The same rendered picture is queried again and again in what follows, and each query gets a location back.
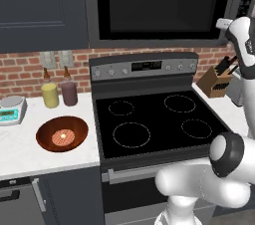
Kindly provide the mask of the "wooden knife block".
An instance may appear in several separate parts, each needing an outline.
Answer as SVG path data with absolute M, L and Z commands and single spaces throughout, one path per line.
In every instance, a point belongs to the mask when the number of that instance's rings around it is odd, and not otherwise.
M 215 67 L 211 67 L 196 83 L 197 86 L 209 98 L 222 98 L 225 96 L 226 88 L 232 79 L 232 73 L 238 68 L 235 66 L 230 70 L 230 66 L 237 60 L 237 57 L 230 59 L 224 57 Z

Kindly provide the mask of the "grey wall socket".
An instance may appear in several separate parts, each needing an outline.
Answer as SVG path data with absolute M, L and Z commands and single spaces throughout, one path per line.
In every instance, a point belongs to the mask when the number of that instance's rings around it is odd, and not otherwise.
M 59 55 L 59 64 L 61 68 L 74 67 L 73 53 L 71 50 L 59 51 L 58 55 Z
M 46 69 L 56 69 L 56 58 L 53 51 L 51 52 L 41 52 L 40 59 L 42 66 Z

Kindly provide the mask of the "dark blue cupboard door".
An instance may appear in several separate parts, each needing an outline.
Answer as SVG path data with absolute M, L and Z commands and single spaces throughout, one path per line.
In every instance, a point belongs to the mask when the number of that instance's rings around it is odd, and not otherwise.
M 87 47 L 85 0 L 0 0 L 0 54 Z

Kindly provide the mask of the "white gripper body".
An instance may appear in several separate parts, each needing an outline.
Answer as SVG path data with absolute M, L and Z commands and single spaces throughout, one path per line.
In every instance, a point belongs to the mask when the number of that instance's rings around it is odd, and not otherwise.
M 231 24 L 231 19 L 219 18 L 216 22 L 216 28 L 220 30 L 227 30 Z

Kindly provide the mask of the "black and steel stove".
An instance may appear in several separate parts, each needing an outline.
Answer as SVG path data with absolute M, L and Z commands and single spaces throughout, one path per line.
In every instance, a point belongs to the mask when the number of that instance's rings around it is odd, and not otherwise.
M 193 52 L 89 61 L 101 166 L 197 161 L 207 156 L 213 138 L 228 127 L 192 87 L 197 62 Z

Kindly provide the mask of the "grey toaster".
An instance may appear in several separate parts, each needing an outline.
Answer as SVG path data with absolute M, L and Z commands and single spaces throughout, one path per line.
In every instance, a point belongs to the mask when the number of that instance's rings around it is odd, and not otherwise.
M 232 79 L 227 87 L 226 95 L 237 107 L 243 106 L 242 80 L 241 76 L 236 72 L 232 74 Z

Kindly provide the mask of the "yellow bottle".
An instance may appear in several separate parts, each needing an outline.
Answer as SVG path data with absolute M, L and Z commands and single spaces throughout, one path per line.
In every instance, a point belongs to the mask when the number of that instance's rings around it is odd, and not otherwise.
M 44 69 L 41 91 L 44 104 L 48 109 L 56 108 L 59 105 L 58 88 L 57 85 L 51 80 L 47 69 Z

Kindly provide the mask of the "black microwave door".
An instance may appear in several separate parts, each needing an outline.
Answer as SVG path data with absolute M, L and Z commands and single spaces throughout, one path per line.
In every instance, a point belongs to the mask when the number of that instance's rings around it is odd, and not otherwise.
M 103 40 L 213 40 L 227 0 L 98 0 Z

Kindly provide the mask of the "round waffle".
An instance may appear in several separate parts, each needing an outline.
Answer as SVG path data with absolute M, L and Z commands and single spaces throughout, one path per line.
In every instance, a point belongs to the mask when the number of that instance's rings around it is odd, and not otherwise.
M 70 129 L 57 130 L 52 135 L 52 142 L 57 146 L 67 146 L 71 144 L 75 139 L 75 134 Z

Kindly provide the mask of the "dark base cupboard door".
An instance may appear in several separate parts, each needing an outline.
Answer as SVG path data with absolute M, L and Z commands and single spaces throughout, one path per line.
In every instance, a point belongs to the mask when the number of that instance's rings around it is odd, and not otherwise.
M 105 225 L 98 166 L 51 173 L 40 180 L 46 225 Z

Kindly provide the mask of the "grey kitchen scale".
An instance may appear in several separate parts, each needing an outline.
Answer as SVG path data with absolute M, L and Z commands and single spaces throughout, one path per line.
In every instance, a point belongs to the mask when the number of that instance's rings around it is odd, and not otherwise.
M 0 101 L 0 126 L 20 124 L 27 110 L 25 97 L 11 96 Z

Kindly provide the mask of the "dark dishwasher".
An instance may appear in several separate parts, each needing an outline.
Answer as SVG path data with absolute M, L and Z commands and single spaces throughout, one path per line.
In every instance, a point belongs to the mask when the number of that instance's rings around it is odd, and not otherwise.
M 29 177 L 0 181 L 0 225 L 45 225 Z

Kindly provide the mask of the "brown bowl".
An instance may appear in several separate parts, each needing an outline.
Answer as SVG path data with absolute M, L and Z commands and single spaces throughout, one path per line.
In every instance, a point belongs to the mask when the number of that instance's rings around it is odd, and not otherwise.
M 67 146 L 57 146 L 52 142 L 52 135 L 60 129 L 70 129 L 75 134 L 74 141 Z M 59 116 L 52 118 L 40 126 L 36 133 L 38 143 L 52 152 L 65 152 L 79 146 L 88 135 L 88 125 L 79 117 Z

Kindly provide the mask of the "black microwave oven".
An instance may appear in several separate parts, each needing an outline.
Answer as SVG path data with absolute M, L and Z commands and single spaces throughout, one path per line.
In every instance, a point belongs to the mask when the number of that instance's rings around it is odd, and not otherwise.
M 180 48 L 180 47 L 217 47 L 226 44 L 221 30 L 213 40 L 183 39 L 183 40 L 103 40 L 100 38 L 98 0 L 86 0 L 89 43 L 92 48 Z M 238 14 L 240 0 L 227 0 L 224 16 L 234 19 Z

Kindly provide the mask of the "purple bottle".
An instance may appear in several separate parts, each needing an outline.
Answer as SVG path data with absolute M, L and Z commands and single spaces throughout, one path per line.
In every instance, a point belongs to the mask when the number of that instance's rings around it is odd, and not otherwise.
M 78 102 L 77 85 L 72 80 L 68 67 L 64 67 L 64 78 L 61 83 L 61 90 L 64 104 L 68 107 L 75 106 Z

